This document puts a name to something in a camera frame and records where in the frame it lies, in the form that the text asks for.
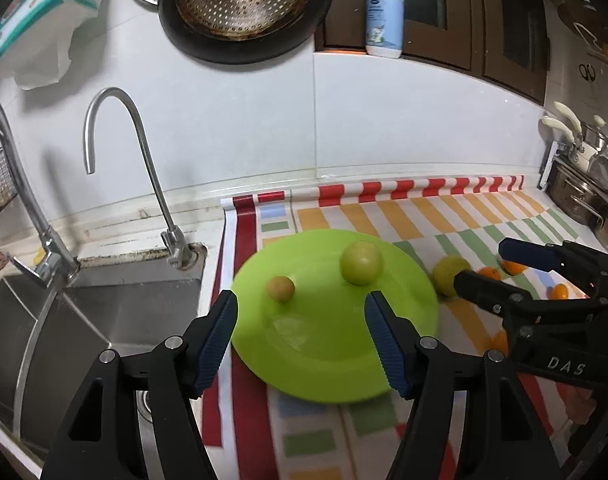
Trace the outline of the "orange with stem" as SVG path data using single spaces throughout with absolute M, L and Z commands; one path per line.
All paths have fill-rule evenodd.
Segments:
M 494 268 L 494 266 L 483 266 L 478 270 L 478 273 L 485 276 L 485 278 L 490 278 L 494 281 L 500 281 L 502 279 L 502 274 L 497 268 Z

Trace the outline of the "large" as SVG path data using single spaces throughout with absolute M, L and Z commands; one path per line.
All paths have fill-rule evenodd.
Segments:
M 509 354 L 507 333 L 504 330 L 498 332 L 490 339 L 490 349 L 502 352 L 504 356 Z

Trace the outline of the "large yellow-green apple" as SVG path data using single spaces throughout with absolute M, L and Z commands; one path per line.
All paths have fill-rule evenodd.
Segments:
M 441 258 L 435 264 L 432 272 L 433 284 L 441 296 L 456 297 L 457 292 L 453 282 L 456 275 L 462 271 L 470 271 L 471 264 L 467 259 L 458 255 L 449 255 Z

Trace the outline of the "large steel kitchen faucet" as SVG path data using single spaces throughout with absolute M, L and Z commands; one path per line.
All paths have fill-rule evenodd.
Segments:
M 56 229 L 46 220 L 34 192 L 30 187 L 26 177 L 16 145 L 13 133 L 5 115 L 5 111 L 0 103 L 0 143 L 3 148 L 8 170 L 15 184 L 18 196 L 22 200 L 27 214 L 37 231 L 44 256 L 38 264 L 31 268 L 22 263 L 14 256 L 7 254 L 6 258 L 17 270 L 22 272 L 27 278 L 37 285 L 48 288 L 56 278 L 61 278 L 65 283 L 70 283 L 76 278 L 80 265 L 67 246 L 58 235 Z

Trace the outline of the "small tan round fruit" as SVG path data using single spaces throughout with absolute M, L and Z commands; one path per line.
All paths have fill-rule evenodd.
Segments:
M 287 276 L 275 276 L 267 283 L 266 292 L 271 299 L 286 304 L 295 294 L 295 284 Z

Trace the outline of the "steel pot with lid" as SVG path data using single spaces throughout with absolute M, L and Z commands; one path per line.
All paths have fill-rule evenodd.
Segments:
M 554 157 L 546 193 L 571 219 L 588 226 L 608 252 L 608 194 L 559 157 Z

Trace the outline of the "curved slim steel faucet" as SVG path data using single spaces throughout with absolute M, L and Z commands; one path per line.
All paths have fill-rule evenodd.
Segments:
M 167 262 L 180 271 L 197 263 L 197 253 L 189 246 L 185 232 L 171 214 L 139 108 L 130 94 L 116 86 L 106 86 L 92 96 L 83 116 L 83 166 L 86 174 L 98 170 L 98 156 L 105 155 L 113 165 L 110 175 L 120 182 L 110 194 L 113 200 L 127 198 L 126 186 L 132 184 L 136 197 L 152 194 L 162 216 L 161 240 Z

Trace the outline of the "green plastic plate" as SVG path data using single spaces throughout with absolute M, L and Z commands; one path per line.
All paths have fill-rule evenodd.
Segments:
M 364 240 L 380 249 L 383 271 L 366 286 L 344 280 L 344 250 Z M 287 276 L 295 294 L 271 299 L 267 283 Z M 321 229 L 278 240 L 235 274 L 239 314 L 232 344 L 261 380 L 307 401 L 351 403 L 380 396 L 389 383 L 365 321 L 365 299 L 380 290 L 396 315 L 422 336 L 438 332 L 439 301 L 430 278 L 407 252 L 367 234 Z

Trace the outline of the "large green apple on plate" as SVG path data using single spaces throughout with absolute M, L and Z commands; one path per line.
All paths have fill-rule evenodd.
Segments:
M 380 249 L 370 242 L 351 243 L 340 258 L 340 269 L 345 281 L 357 286 L 369 285 L 383 271 Z

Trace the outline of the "stainless steel sink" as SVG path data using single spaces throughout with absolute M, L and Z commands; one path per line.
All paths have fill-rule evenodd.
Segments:
M 197 316 L 204 264 L 165 259 L 88 266 L 45 289 L 23 274 L 0 278 L 0 424 L 42 462 L 98 355 L 144 353 Z

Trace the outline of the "dark wooden cabinet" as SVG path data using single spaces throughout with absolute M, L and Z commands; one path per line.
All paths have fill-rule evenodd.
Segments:
M 401 54 L 543 103 L 549 60 L 544 0 L 405 0 Z

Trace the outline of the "white lotion pump bottle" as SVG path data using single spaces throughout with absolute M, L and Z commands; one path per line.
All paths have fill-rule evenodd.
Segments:
M 366 51 L 399 58 L 404 44 L 405 0 L 366 0 Z

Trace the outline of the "black pan with strainer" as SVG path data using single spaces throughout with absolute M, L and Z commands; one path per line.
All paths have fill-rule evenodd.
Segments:
M 312 37 L 332 0 L 157 0 L 168 39 L 204 62 L 245 65 L 286 54 Z

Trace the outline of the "tissue pack teal white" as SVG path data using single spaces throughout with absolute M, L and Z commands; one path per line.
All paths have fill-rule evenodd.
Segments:
M 0 78 L 31 90 L 69 69 L 72 35 L 95 18 L 102 0 L 13 0 L 0 17 Z

